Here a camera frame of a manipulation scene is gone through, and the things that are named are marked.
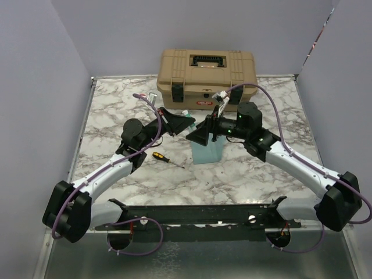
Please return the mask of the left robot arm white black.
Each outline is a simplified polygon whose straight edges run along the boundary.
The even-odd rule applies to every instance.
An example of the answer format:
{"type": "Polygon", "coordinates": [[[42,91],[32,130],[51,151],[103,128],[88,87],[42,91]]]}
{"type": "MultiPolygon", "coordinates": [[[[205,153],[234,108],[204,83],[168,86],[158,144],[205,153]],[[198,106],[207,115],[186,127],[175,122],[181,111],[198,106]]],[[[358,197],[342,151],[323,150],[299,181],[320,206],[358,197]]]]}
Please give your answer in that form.
{"type": "Polygon", "coordinates": [[[156,119],[147,125],[136,118],[127,120],[121,143],[105,164],[81,179],[55,185],[42,218],[54,239],[65,238],[75,243],[90,228],[110,224],[119,230],[128,224],[122,203],[96,200],[114,183],[135,172],[146,158],[145,151],[159,137],[165,133],[177,135],[195,122],[193,117],[174,115],[163,107],[155,115],[156,119]]]}

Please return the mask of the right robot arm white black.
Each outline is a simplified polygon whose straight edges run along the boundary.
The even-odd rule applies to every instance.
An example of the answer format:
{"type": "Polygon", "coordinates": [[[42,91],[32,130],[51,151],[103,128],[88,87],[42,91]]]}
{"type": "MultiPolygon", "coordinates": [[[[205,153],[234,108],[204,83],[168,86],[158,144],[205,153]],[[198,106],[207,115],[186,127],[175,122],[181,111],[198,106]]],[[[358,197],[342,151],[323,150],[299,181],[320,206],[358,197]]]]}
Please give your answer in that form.
{"type": "Polygon", "coordinates": [[[274,209],[267,212],[273,227],[299,219],[320,221],[330,230],[341,231],[362,206],[354,174],[338,174],[286,148],[279,136],[263,128],[262,113],[253,102],[240,103],[234,120],[219,116],[215,108],[186,139],[206,146],[219,136],[242,140],[250,155],[280,168],[314,193],[311,198],[275,201],[274,209]]]}

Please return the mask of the teal envelope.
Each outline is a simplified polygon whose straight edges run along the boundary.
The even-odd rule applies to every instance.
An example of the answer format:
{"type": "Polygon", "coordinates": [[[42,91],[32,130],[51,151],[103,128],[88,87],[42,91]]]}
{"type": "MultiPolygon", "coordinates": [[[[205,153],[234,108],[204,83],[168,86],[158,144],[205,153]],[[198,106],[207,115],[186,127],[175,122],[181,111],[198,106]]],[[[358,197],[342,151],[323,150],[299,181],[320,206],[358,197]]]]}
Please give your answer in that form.
{"type": "Polygon", "coordinates": [[[210,135],[207,146],[190,142],[193,164],[207,164],[221,161],[225,141],[225,137],[218,137],[217,141],[213,142],[210,135]]]}

